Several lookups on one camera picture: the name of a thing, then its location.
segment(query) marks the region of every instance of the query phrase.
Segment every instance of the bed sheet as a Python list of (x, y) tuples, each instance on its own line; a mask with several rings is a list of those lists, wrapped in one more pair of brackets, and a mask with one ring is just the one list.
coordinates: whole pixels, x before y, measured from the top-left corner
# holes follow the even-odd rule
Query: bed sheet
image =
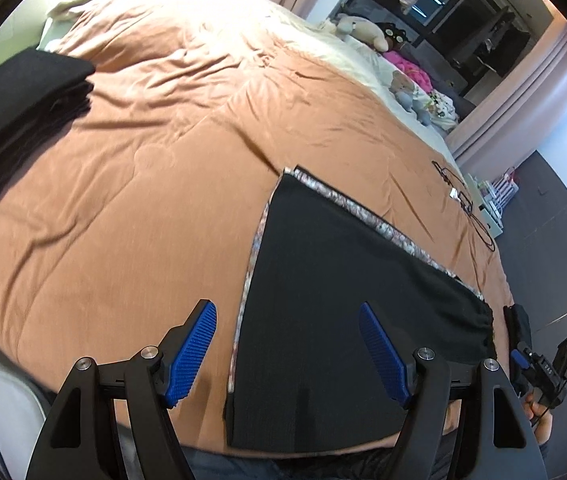
[(234, 452), (222, 414), (251, 245), (284, 168), (301, 165), (480, 290), (507, 368), (512, 296), (499, 252), (433, 168), (446, 159), (326, 59), (336, 52), (378, 91), (356, 53), (307, 30), (267, 0), (90, 4), (60, 52), (96, 66), (92, 110), (0, 198), (10, 359), (58, 389), (80, 357), (127, 359), (209, 298), (217, 333), (170, 418), (182, 444)]

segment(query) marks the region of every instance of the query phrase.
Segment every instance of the folded black clothing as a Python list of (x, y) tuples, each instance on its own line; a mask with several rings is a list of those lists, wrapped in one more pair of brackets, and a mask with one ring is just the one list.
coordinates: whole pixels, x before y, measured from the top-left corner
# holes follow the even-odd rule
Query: folded black clothing
[(89, 110), (94, 66), (29, 48), (0, 65), (0, 191), (23, 162)]
[(359, 333), (365, 301), (416, 348), (473, 365), (496, 357), (484, 301), (351, 213), (363, 206), (346, 210), (337, 202), (350, 199), (329, 194), (284, 174), (270, 200), (226, 401), (232, 447), (317, 453), (401, 429), (405, 412)]

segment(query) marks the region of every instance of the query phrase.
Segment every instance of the white plush toy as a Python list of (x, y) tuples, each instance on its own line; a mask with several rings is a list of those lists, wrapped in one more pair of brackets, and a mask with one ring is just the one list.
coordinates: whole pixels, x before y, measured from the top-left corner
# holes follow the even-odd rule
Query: white plush toy
[(377, 52), (388, 51), (388, 41), (383, 31), (370, 20), (358, 18), (356, 16), (348, 16), (346, 14), (339, 15), (339, 24), (337, 25), (337, 37), (350, 35), (356, 40), (373, 46)]

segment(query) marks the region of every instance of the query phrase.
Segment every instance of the stack of folded black clothes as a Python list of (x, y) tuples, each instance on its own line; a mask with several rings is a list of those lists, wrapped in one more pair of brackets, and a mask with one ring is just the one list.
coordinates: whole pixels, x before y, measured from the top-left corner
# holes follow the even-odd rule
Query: stack of folded black clothes
[(90, 109), (94, 66), (27, 49), (0, 66), (0, 193), (44, 142)]

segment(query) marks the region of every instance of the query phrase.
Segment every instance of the gray floor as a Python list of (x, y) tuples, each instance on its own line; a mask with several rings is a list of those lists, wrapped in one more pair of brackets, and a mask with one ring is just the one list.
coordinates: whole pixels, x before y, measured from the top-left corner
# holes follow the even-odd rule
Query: gray floor
[[(537, 152), (518, 177), (497, 245), (515, 301), (530, 316), (534, 348), (552, 359), (567, 336), (567, 189)], [(567, 473), (567, 396), (555, 410), (547, 468), (549, 478)]]

